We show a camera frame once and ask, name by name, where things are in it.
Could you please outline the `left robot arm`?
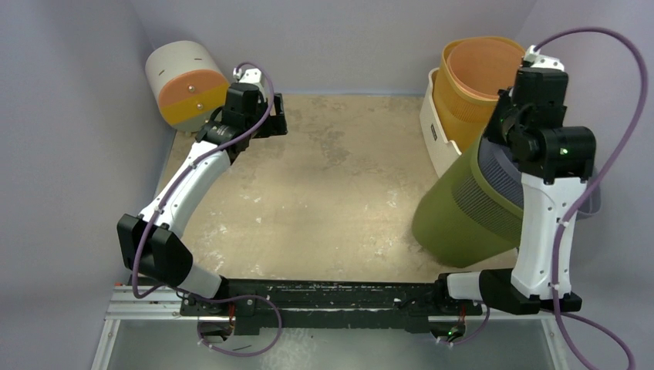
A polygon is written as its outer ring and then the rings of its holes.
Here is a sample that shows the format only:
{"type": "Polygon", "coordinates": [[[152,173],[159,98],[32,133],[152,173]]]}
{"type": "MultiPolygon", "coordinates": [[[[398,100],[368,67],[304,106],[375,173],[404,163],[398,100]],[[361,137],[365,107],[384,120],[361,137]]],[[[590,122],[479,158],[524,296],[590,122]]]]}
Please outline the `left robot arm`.
{"type": "Polygon", "coordinates": [[[200,296],[210,315],[229,308],[222,276],[199,265],[181,240],[190,217],[220,175],[230,169],[251,140],[287,134],[283,96],[235,82],[194,138],[185,161],[161,192],[137,215],[117,223],[123,263],[159,284],[200,296]]]}

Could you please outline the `grey slatted waste bin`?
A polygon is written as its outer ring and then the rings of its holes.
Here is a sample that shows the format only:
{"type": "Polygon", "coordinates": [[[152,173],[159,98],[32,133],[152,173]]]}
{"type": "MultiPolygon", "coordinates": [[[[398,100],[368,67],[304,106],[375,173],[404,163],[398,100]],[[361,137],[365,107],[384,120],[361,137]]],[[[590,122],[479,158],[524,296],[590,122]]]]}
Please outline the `grey slatted waste bin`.
{"type": "Polygon", "coordinates": [[[484,179],[503,198],[521,210],[524,208],[524,193],[521,172],[511,160],[511,151],[506,147],[481,138],[477,154],[480,171],[484,179]]]}

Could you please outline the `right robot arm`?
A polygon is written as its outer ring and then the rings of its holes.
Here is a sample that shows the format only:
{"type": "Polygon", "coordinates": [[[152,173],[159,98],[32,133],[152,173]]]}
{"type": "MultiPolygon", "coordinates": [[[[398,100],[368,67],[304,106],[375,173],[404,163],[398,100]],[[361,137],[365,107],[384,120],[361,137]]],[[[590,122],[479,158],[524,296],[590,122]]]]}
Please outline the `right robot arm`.
{"type": "Polygon", "coordinates": [[[510,150],[523,188],[523,217],[513,268],[443,274],[435,308],[450,314],[479,301],[513,315],[577,312],[582,299],[569,277],[571,242],[582,196],[589,193],[596,139],[564,126],[568,74],[562,66],[521,67],[499,100],[484,138],[510,150]]]}

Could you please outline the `green slatted waste bin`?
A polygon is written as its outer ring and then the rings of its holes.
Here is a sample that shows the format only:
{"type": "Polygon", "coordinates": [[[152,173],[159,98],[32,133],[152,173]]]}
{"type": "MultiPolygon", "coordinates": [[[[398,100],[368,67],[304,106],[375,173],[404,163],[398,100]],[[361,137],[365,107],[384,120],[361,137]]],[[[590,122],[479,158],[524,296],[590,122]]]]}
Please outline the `green slatted waste bin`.
{"type": "Polygon", "coordinates": [[[523,209],[484,179],[477,161],[481,138],[425,193],[413,215],[416,242],[448,267],[469,267],[520,243],[523,209]]]}

